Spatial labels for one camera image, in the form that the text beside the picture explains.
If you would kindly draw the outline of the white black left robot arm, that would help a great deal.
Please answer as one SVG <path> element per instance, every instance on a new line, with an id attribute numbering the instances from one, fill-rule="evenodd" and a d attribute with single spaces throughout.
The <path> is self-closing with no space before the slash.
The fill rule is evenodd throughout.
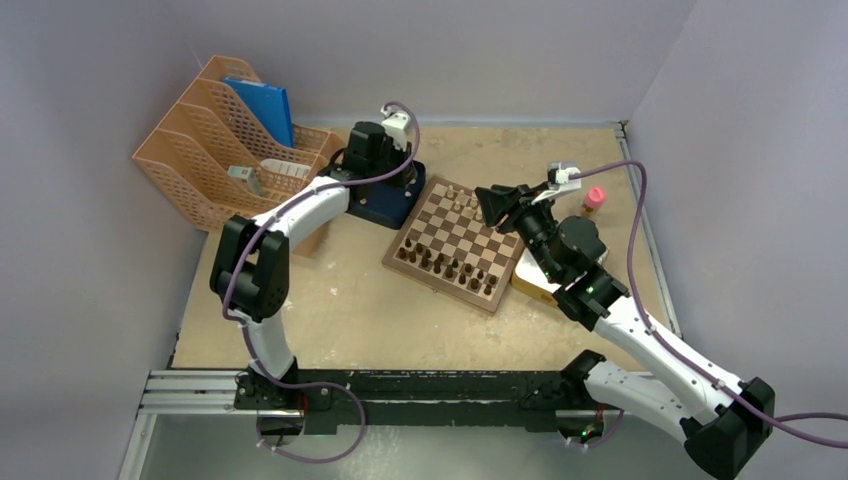
<path id="1" fill-rule="evenodd" d="M 307 186 L 278 206 L 226 221 L 209 285 L 224 319 L 235 323 L 249 354 L 249 370 L 262 380 L 259 395 L 284 409 L 300 389 L 333 389 L 335 383 L 302 382 L 281 320 L 290 290 L 290 255 L 308 236 L 348 211 L 374 184 L 409 184 L 407 170 L 420 145 L 420 127 L 406 111 L 378 123 L 358 122 L 347 145 Z"/>

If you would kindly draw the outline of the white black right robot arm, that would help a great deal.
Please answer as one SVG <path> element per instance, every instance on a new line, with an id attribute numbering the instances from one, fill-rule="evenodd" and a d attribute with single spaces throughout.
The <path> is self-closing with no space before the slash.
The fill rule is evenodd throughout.
<path id="1" fill-rule="evenodd" d="M 576 407 L 592 400 L 619 407 L 678 440 L 710 476 L 736 478 L 772 432 L 759 416 L 773 413 L 773 388 L 728 372 L 641 314 L 634 293 L 599 262 L 607 247 L 595 222 L 578 215 L 555 220 L 543 186 L 478 187 L 475 195 L 486 226 L 515 232 L 525 243 L 565 316 L 651 374 L 628 372 L 586 350 L 564 371 L 564 399 Z"/>

